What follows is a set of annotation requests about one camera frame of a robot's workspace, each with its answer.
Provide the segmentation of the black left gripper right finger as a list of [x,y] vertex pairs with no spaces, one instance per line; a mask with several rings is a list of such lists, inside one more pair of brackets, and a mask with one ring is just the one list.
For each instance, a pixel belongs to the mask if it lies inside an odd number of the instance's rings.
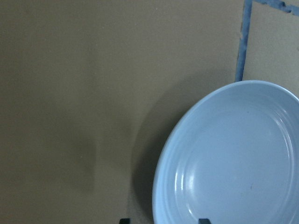
[[199,218],[199,224],[211,224],[208,218]]

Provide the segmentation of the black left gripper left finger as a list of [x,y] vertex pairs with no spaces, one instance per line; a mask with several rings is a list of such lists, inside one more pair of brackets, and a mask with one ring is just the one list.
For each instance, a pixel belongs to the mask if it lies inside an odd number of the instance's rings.
[[130,218],[121,218],[119,224],[130,224]]

